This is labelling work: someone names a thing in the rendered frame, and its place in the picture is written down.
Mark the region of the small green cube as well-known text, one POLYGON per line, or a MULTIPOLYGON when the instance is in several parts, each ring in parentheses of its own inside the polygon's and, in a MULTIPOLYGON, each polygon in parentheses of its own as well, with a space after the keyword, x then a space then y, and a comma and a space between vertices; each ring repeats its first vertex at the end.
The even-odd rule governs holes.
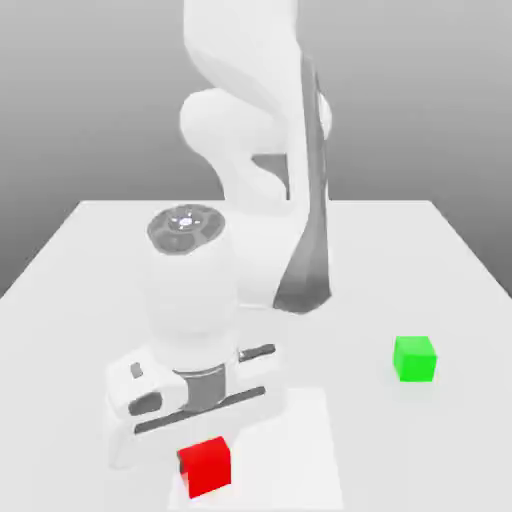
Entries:
POLYGON ((397 336, 393 366, 401 382, 432 382, 437 354, 428 336, 397 336))

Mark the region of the small red cube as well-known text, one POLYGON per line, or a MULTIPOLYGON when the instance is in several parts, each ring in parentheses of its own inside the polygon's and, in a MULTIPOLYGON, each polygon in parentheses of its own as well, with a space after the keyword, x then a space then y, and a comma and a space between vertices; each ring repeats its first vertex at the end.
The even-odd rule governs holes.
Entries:
POLYGON ((180 475, 190 499, 202 496, 232 481, 231 452, 218 436, 177 451, 180 475))

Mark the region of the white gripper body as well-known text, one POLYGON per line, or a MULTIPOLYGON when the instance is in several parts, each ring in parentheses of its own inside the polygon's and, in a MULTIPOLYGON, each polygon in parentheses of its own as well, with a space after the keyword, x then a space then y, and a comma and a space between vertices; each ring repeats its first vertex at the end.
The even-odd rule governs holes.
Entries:
POLYGON ((282 413, 287 402, 281 382, 244 383, 216 403, 194 410, 184 385, 134 382, 130 389, 107 393, 107 442, 116 430, 132 430, 137 452, 176 452, 203 441, 234 440, 248 427, 282 413))

